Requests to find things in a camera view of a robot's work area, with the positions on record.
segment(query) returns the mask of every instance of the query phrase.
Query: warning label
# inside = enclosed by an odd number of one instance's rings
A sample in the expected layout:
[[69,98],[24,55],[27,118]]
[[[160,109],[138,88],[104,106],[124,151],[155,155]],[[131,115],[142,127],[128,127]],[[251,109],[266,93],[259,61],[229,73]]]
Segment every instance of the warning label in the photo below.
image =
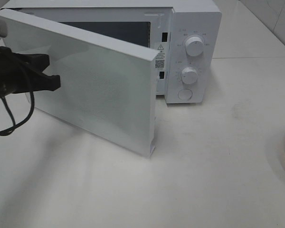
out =
[[166,67],[166,43],[155,43],[155,48],[160,51],[155,57],[155,68],[164,70]]

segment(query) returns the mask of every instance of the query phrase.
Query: white microwave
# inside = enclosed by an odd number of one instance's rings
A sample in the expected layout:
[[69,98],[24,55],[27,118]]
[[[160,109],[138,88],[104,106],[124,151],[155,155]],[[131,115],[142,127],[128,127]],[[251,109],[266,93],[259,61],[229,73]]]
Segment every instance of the white microwave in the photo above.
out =
[[156,95],[202,101],[220,19],[212,0],[10,0],[0,35],[61,76],[37,108],[147,156]]

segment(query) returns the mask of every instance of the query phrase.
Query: wire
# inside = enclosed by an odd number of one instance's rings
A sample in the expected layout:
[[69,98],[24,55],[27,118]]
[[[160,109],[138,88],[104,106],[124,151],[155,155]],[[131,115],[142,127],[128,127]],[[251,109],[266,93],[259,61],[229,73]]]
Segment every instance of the wire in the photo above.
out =
[[0,52],[2,54],[4,54],[11,62],[13,62],[20,69],[20,71],[22,72],[22,74],[26,80],[28,90],[29,90],[29,94],[30,94],[30,110],[29,110],[29,113],[28,113],[27,117],[24,118],[24,120],[22,120],[20,123],[17,123],[17,124],[16,124],[14,116],[13,116],[13,114],[12,114],[12,112],[11,112],[7,102],[6,102],[5,97],[1,98],[1,100],[5,106],[5,109],[7,110],[8,114],[9,114],[9,116],[13,122],[12,127],[0,131],[0,136],[7,136],[7,135],[12,134],[14,130],[21,127],[23,124],[25,124],[32,117],[34,109],[35,109],[35,97],[34,97],[33,87],[32,87],[32,84],[30,82],[29,76],[28,76],[27,72],[23,69],[21,64],[17,61],[17,59],[15,59],[10,53],[6,52],[5,50],[0,49]]

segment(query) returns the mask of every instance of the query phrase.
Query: timer knob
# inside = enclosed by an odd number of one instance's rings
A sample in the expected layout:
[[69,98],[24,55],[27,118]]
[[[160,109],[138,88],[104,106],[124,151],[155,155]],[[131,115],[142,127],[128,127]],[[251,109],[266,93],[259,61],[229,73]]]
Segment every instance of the timer knob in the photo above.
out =
[[187,67],[182,70],[181,72],[181,80],[183,83],[187,85],[191,85],[195,83],[199,78],[198,72],[192,68],[192,67]]
[[186,41],[186,52],[189,56],[199,56],[204,51],[204,41],[197,36],[190,37]]

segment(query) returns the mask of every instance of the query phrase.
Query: open microwave door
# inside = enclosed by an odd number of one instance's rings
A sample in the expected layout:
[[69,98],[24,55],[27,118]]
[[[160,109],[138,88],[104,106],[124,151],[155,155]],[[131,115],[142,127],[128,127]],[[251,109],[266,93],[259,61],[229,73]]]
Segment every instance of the open microwave door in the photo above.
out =
[[36,107],[150,156],[158,51],[18,11],[0,11],[0,34],[22,54],[50,56],[61,88],[35,93]]

